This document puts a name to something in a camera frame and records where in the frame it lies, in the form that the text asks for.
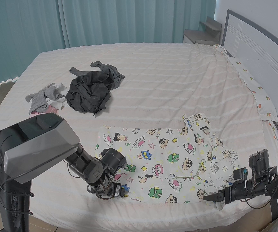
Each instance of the tiled floor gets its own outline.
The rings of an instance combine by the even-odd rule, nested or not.
[[[0,85],[0,104],[3,99],[13,86],[13,82],[5,83]],[[235,223],[228,226],[220,226],[208,230],[201,230],[201,232],[227,232],[227,231],[235,231],[235,232],[250,232],[250,231],[260,231],[271,221],[271,210],[270,206],[260,210],[253,210],[246,214],[244,217],[240,218]],[[0,216],[0,229],[2,229],[2,221]],[[36,219],[30,216],[30,232],[42,232],[42,231],[55,231],[56,226],[43,222],[39,219]],[[65,230],[62,228],[58,228],[56,232],[70,232],[70,230]]]

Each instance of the mattress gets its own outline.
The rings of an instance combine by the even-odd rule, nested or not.
[[[212,131],[224,145],[239,152],[246,167],[249,155],[264,148],[269,150],[271,165],[278,166],[273,126],[262,124],[252,93],[226,57],[201,44],[104,44],[41,53],[2,102],[0,130],[28,118],[26,95],[53,82],[68,87],[75,78],[69,73],[71,67],[94,70],[89,65],[95,61],[114,65],[126,76],[111,91],[106,110],[93,116],[67,106],[58,112],[89,154],[94,154],[101,125],[181,129],[184,113],[203,112]],[[60,162],[32,181],[35,197],[30,210],[45,222],[79,231],[190,231],[231,224],[251,210],[239,201],[218,211],[203,203],[100,200],[86,188]],[[250,204],[257,206],[266,200],[257,197]]]

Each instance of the pillow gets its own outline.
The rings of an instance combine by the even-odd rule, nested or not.
[[[272,120],[278,122],[276,109],[269,95],[254,79],[253,75],[243,65],[243,62],[241,62],[238,58],[228,56],[228,54],[226,53],[227,51],[223,46],[216,44],[213,47],[215,47],[219,52],[221,52],[228,58],[230,63],[232,63],[234,68],[238,71],[239,78],[244,81],[245,85],[252,92],[256,100],[257,110],[261,117],[261,120]]]

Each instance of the nightstand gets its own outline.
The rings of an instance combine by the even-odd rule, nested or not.
[[[183,43],[199,43],[205,45],[219,44],[219,37],[222,24],[213,20],[211,17],[207,17],[207,21],[200,21],[200,23],[205,25],[205,31],[185,29]]]

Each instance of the curtain fold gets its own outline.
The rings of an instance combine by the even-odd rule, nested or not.
[[[0,82],[41,52],[125,42],[183,41],[216,0],[0,0]]]

